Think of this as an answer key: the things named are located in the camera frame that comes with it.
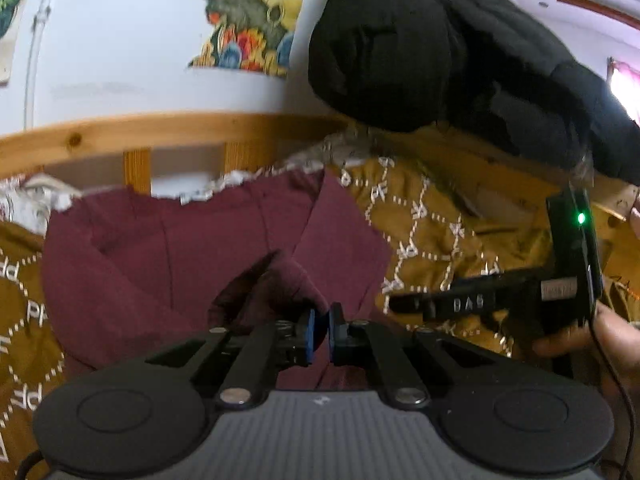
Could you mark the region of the person's right hand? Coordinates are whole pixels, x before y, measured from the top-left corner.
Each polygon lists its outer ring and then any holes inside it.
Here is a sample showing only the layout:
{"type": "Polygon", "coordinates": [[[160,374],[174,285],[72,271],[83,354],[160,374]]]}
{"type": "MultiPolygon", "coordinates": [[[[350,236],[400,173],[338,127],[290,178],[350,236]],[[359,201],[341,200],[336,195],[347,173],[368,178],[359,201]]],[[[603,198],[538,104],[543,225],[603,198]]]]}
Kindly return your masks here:
{"type": "MultiPolygon", "coordinates": [[[[602,302],[597,302],[593,328],[606,356],[623,386],[639,393],[639,330],[602,302]]],[[[588,327],[567,327],[559,333],[533,342],[533,352],[541,358],[554,358],[578,351],[596,351],[588,327]]]]}

